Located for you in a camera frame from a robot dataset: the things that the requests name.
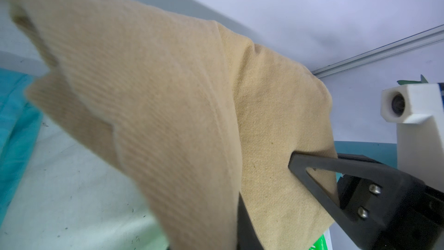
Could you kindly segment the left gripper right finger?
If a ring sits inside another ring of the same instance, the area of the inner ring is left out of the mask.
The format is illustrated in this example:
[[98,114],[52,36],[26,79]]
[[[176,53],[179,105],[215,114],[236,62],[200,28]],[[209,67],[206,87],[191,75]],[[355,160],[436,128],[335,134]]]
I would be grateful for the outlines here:
[[[336,159],[293,152],[289,170],[361,250],[441,250],[444,194],[360,155]],[[335,202],[309,170],[341,173]]]

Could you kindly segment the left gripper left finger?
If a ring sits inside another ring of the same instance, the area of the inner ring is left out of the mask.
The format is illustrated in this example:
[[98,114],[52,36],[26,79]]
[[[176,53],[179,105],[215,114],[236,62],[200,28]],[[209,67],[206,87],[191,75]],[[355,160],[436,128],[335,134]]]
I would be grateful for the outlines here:
[[264,250],[254,230],[241,194],[238,201],[237,250]]

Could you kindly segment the green plastic basket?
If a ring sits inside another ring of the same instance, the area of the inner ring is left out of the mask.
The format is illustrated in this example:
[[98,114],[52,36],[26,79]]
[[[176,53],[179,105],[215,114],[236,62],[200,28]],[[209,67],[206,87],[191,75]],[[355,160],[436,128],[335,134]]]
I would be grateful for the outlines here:
[[320,238],[312,244],[309,250],[328,250],[328,245],[324,235],[321,235]]

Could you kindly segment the beige pants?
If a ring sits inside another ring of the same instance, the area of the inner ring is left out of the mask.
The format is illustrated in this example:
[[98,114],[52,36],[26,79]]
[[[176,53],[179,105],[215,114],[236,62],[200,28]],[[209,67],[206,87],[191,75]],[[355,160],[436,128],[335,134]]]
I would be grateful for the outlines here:
[[130,177],[174,250],[233,250],[243,200],[266,250],[333,219],[288,168],[334,159],[317,77],[215,21],[133,0],[9,0],[48,73],[28,99]]

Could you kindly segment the teal pants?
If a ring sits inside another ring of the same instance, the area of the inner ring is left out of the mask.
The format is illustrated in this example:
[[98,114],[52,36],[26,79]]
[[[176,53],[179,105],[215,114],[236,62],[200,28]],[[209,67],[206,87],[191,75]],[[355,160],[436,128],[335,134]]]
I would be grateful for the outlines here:
[[25,96],[30,75],[1,69],[1,221],[23,178],[43,114]]

